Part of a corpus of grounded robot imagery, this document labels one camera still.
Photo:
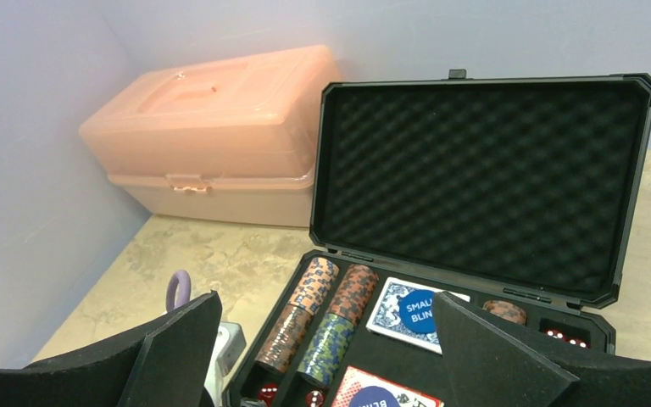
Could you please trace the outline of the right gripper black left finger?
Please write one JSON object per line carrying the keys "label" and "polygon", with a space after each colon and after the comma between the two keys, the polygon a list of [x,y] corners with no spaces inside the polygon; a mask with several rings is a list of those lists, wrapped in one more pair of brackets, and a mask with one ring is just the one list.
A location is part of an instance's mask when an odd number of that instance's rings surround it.
{"label": "right gripper black left finger", "polygon": [[83,348],[0,369],[0,406],[211,406],[216,291]]}

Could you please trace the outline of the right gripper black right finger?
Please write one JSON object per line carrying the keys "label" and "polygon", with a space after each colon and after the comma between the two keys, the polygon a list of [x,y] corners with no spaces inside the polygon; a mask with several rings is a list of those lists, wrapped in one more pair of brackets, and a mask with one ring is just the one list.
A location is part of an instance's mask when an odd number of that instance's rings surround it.
{"label": "right gripper black right finger", "polygon": [[651,406],[651,361],[578,348],[440,292],[449,406]]}

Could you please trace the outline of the brown poker chip stack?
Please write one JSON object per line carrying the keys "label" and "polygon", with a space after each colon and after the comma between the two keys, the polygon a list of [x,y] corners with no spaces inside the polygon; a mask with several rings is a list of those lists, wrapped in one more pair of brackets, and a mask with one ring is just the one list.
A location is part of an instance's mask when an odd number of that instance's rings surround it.
{"label": "brown poker chip stack", "polygon": [[482,308],[504,320],[524,326],[527,322],[527,313],[519,306],[503,300],[488,300]]}

